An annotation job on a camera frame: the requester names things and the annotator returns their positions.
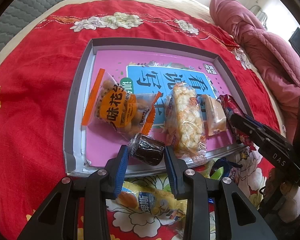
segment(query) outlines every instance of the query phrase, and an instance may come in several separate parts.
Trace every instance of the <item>green label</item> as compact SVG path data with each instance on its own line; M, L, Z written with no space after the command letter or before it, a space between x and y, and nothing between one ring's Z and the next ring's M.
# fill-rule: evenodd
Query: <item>green label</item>
M122 78L120 85L129 93L133 94L133 81L131 78Z

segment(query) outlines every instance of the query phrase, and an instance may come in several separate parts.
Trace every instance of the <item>pink quilt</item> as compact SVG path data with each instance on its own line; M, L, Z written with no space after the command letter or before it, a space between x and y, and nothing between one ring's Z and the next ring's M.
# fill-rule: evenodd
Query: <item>pink quilt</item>
M281 37L267 32L257 17L236 0L212 0L210 15L245 49L259 70L279 102L287 139L292 142L300 97L300 57Z

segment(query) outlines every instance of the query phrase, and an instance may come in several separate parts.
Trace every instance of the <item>red candy package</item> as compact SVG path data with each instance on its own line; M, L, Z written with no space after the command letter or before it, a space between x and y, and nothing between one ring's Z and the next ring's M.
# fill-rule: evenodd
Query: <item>red candy package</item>
M227 117L235 139L241 141L244 145L247 145L250 148L250 151L255 151L256 148L254 147L254 143L250 140L249 136L243 133L242 131L238 130L237 128L233 127L230 122L230 117L233 113L245 117L243 111L237 105L236 101L230 95L220 95L218 99L221 102L223 111L225 112L225 115Z

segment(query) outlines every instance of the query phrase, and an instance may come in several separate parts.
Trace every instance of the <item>beige mattress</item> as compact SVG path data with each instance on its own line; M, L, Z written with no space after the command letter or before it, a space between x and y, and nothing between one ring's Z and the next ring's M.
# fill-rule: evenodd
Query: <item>beige mattress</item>
M64 0L56 5L54 5L52 8L50 8L48 11L43 13L40 17L35 19L33 22L31 22L29 25L27 25L23 30L21 30L16 36L13 37L12 40L1 50L0 52L0 64L3 62L5 57L9 55L9 53L19 44L19 42L34 28L35 25L37 25L39 22L41 22L45 17L59 9L60 7L67 5L67 4L75 4L75 3L85 3L85 2L90 2L90 1L96 1L96 0ZM145 2L145 3L150 3L154 4L157 6L165 7L165 8L172 8L176 9L179 11L182 11L186 14L189 14L192 17L201 19L205 22L212 23L213 21L210 17L209 14L209 8L195 0L135 0L139 2ZM281 130L281 134L285 136L285 133L282 130L283 127L283 118L281 111L279 109L279 106L274 98L274 96L271 94L267 86L265 85L264 81L262 80L258 70L253 67L253 71L257 74L258 78L261 80L263 85L265 86L273 108L276 112L278 121L279 121L279 126Z

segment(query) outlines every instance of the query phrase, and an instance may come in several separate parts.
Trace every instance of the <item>red floral fabric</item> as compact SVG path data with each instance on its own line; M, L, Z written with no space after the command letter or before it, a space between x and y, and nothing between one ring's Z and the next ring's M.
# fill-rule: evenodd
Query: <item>red floral fabric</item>
M116 12L137 15L143 23L131 28L71 29L75 22ZM191 23L198 35L184 31L175 20ZM62 136L69 90L87 43L101 37L159 39L219 54L255 119L279 131L265 88L253 71L244 70L235 59L230 50L238 45L220 28L174 9L131 0L66 5L38 24L0 65L0 231L8 240L17 238L26 215L65 176ZM154 239L171 239L173 233L167 230L160 227ZM115 237L119 231L110 227ZM136 238L132 233L122 237Z

